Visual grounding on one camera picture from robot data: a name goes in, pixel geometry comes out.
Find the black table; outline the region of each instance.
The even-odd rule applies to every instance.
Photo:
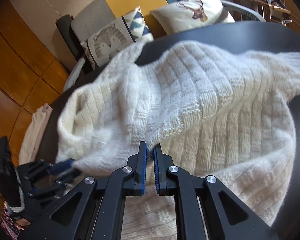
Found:
[[[153,62],[165,50],[183,40],[216,45],[234,54],[247,50],[300,52],[300,37],[291,29],[274,23],[246,21],[203,27],[157,39],[144,47],[136,64],[142,66]],[[51,104],[53,112],[43,135],[37,159],[54,162],[58,151],[57,119],[67,99],[74,89],[93,82],[101,71],[102,69],[97,69],[89,73]],[[290,102],[289,108],[296,126],[297,149],[290,187],[273,224],[280,239],[296,239],[300,232],[300,96]]]

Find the metal bolt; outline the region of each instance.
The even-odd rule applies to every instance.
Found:
[[[94,183],[94,178],[93,177],[86,177],[84,179],[85,184],[92,184]]]
[[[122,168],[122,171],[125,173],[130,173],[132,171],[132,168],[130,166],[125,166]]]
[[[210,183],[215,183],[217,181],[217,178],[215,176],[210,175],[207,177],[207,181]]]
[[[170,166],[169,171],[170,172],[178,172],[179,168],[177,166]]]

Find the wooden table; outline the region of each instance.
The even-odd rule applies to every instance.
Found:
[[[233,0],[237,4],[241,4],[240,0]],[[267,22],[271,22],[271,10],[282,13],[282,18],[288,20],[291,12],[278,6],[269,5],[262,0],[245,0],[253,4],[254,10],[261,14]]]

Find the sweater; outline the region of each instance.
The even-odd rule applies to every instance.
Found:
[[[144,43],[121,51],[78,88],[58,120],[57,161],[108,176],[161,143],[176,166],[215,175],[268,225],[289,187],[296,148],[287,103],[300,94],[300,53],[247,51],[182,41],[143,67]],[[156,195],[148,162],[146,195],[128,197],[122,239],[176,239],[173,197]]]

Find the lion print pillow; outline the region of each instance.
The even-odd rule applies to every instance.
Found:
[[[150,14],[170,35],[219,23],[222,11],[220,0],[181,0],[150,11]],[[226,22],[234,22],[232,16],[227,14],[229,20]]]
[[[138,41],[153,41],[140,7],[115,19],[81,46],[95,69],[107,64],[119,51]]]

